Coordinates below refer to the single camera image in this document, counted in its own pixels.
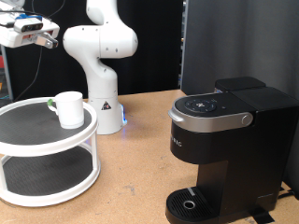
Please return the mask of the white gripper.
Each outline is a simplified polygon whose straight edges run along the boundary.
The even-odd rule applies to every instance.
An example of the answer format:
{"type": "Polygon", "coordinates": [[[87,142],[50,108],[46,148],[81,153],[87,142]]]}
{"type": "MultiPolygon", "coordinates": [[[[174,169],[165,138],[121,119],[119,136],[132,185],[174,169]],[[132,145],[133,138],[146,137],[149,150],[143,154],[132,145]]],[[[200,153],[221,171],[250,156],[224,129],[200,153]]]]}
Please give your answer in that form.
{"type": "Polygon", "coordinates": [[[38,18],[16,19],[12,27],[0,28],[0,44],[8,48],[18,48],[36,44],[48,49],[58,47],[56,37],[60,27],[52,21],[38,18]]]}

